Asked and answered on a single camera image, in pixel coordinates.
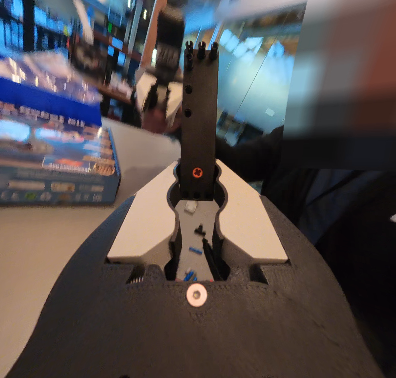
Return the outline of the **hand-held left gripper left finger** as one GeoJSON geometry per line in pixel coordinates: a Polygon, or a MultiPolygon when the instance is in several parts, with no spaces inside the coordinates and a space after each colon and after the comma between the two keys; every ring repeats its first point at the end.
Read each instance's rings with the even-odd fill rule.
{"type": "Polygon", "coordinates": [[[107,254],[111,263],[178,265],[182,242],[176,211],[181,201],[178,165],[179,161],[172,162],[135,193],[107,254]]]}

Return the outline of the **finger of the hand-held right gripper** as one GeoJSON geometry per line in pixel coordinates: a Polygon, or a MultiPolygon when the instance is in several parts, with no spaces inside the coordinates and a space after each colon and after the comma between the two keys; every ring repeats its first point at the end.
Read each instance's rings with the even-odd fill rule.
{"type": "Polygon", "coordinates": [[[146,98],[156,81],[152,74],[136,74],[136,108],[139,113],[144,111],[146,98]]]}
{"type": "Polygon", "coordinates": [[[166,108],[166,123],[168,126],[173,126],[176,113],[182,106],[183,83],[171,82],[167,89],[169,90],[169,94],[166,108]]]}

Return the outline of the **person's right hand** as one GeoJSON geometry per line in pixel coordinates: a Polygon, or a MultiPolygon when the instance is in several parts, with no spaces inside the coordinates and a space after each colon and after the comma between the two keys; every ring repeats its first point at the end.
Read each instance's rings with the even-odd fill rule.
{"type": "Polygon", "coordinates": [[[178,131],[181,126],[182,108],[180,107],[175,115],[173,125],[170,126],[166,122],[166,114],[154,108],[152,110],[141,113],[141,129],[155,134],[173,134],[178,131]]]}

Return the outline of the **blue toy kit box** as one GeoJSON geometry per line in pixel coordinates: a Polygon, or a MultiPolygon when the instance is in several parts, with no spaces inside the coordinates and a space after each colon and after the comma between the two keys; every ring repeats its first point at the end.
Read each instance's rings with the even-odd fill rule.
{"type": "Polygon", "coordinates": [[[1,101],[0,204],[111,205],[120,182],[109,128],[1,101]]]}

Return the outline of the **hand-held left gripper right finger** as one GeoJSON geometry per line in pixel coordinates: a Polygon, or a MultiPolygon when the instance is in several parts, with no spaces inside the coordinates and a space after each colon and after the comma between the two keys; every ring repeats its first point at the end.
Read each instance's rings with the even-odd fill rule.
{"type": "Polygon", "coordinates": [[[260,194],[219,159],[216,166],[225,196],[215,219],[221,259],[229,267],[286,263],[288,256],[260,194]]]}

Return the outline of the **long black motor block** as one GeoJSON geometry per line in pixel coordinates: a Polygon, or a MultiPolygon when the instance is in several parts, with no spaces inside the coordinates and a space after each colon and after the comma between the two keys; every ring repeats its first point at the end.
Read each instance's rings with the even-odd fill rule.
{"type": "Polygon", "coordinates": [[[218,44],[186,43],[183,73],[181,157],[178,178],[184,200],[212,201],[219,78],[218,44]]]}

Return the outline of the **storage shelving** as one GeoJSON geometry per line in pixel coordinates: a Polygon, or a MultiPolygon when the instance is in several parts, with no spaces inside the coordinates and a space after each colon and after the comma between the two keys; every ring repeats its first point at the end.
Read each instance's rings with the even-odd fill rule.
{"type": "Polygon", "coordinates": [[[1,0],[1,54],[42,51],[64,55],[102,95],[107,116],[111,99],[132,107],[132,87],[141,54],[131,43],[137,4],[114,11],[101,0],[1,0]]]}

